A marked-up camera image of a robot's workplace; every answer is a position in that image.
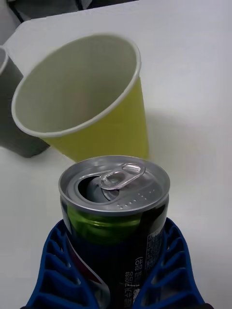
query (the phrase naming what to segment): cup rim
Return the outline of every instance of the cup rim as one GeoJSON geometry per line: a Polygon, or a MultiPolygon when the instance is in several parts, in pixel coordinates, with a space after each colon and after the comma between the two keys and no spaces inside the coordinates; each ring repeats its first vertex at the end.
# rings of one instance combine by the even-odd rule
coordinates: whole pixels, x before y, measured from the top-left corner
{"type": "Polygon", "coordinates": [[[5,70],[5,67],[7,65],[7,62],[8,62],[8,59],[9,59],[9,56],[5,50],[5,48],[3,46],[0,46],[0,49],[4,51],[5,53],[5,58],[3,60],[3,64],[0,66],[0,75],[2,74],[2,72],[5,70]]]}
{"type": "Polygon", "coordinates": [[[90,34],[90,35],[86,35],[84,37],[80,37],[76,40],[73,40],[69,43],[66,43],[64,45],[62,45],[61,47],[57,48],[55,51],[49,53],[48,55],[46,55],[46,57],[44,57],[41,61],[39,61],[33,68],[32,70],[21,80],[21,82],[19,83],[18,87],[15,90],[13,99],[12,99],[12,116],[13,119],[16,123],[16,125],[25,133],[32,135],[32,136],[36,136],[39,138],[54,138],[54,137],[61,137],[61,136],[65,136],[65,135],[69,135],[72,133],[75,133],[79,130],[82,130],[92,124],[94,124],[95,122],[99,121],[100,119],[102,119],[103,117],[105,117],[108,113],[110,113],[125,97],[126,95],[131,91],[131,89],[133,88],[133,86],[135,85],[138,77],[139,77],[139,73],[140,73],[140,69],[141,69],[141,55],[140,55],[140,51],[137,47],[137,45],[129,38],[120,35],[120,34],[116,34],[116,33],[111,33],[111,32],[100,32],[100,33],[96,33],[96,34],[90,34]],[[16,116],[16,112],[15,112],[15,104],[17,101],[17,97],[19,95],[19,92],[21,90],[21,88],[23,87],[25,81],[30,77],[30,75],[32,74],[32,72],[37,69],[37,67],[44,62],[49,56],[51,56],[52,54],[54,54],[55,52],[57,52],[57,50],[59,50],[60,48],[67,46],[69,44],[72,44],[73,42],[77,41],[77,40],[81,40],[83,38],[86,37],[93,37],[93,36],[112,36],[112,37],[116,37],[116,38],[120,38],[124,41],[127,41],[131,47],[133,48],[135,55],[136,55],[136,67],[133,73],[133,76],[130,80],[130,82],[128,83],[127,87],[125,88],[125,90],[120,94],[120,96],[114,101],[112,102],[105,110],[103,110],[101,113],[97,114],[96,116],[94,116],[93,118],[77,125],[74,126],[72,128],[63,130],[63,131],[57,131],[57,132],[37,132],[37,131],[33,131],[30,130],[28,128],[26,128],[24,125],[21,124],[21,122],[18,120],[17,116],[16,116]]]}

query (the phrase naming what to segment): beverage can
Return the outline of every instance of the beverage can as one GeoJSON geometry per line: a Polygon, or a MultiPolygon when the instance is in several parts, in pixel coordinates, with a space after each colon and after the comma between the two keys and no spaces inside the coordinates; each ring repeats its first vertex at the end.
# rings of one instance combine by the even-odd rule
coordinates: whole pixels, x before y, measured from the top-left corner
{"type": "Polygon", "coordinates": [[[170,180],[129,156],[79,162],[59,180],[68,248],[100,308],[131,308],[162,244],[170,180]]]}

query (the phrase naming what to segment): paper cup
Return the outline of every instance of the paper cup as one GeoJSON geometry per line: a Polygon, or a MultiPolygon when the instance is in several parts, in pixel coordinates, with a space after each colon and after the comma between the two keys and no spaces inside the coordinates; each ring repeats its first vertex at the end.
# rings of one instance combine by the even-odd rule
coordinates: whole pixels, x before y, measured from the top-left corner
{"type": "Polygon", "coordinates": [[[68,43],[19,84],[12,115],[24,132],[78,162],[102,155],[146,158],[138,47],[115,34],[68,43]]]}

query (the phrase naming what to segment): can lid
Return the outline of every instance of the can lid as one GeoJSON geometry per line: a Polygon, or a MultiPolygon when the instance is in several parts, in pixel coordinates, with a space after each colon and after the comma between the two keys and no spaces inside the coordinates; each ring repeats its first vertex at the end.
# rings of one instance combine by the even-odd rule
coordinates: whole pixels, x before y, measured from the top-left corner
{"type": "Polygon", "coordinates": [[[79,162],[59,180],[65,203],[102,216],[126,216],[154,208],[167,197],[170,179],[158,165],[130,156],[102,156],[79,162]],[[86,190],[98,183],[99,202],[88,199],[86,190]]]}

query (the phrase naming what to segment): table surface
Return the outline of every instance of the table surface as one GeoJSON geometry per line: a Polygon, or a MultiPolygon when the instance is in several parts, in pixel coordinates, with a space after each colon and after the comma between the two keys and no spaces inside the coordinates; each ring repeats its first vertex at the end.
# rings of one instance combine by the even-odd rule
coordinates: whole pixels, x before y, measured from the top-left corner
{"type": "MultiPolygon", "coordinates": [[[[229,0],[140,0],[27,21],[5,44],[26,74],[86,34],[116,32],[137,43],[150,158],[171,178],[168,216],[215,309],[232,303],[231,13],[229,0]]],[[[1,308],[20,308],[34,289],[43,244],[62,218],[58,179],[71,164],[51,148],[32,159],[0,149],[1,308]]]]}

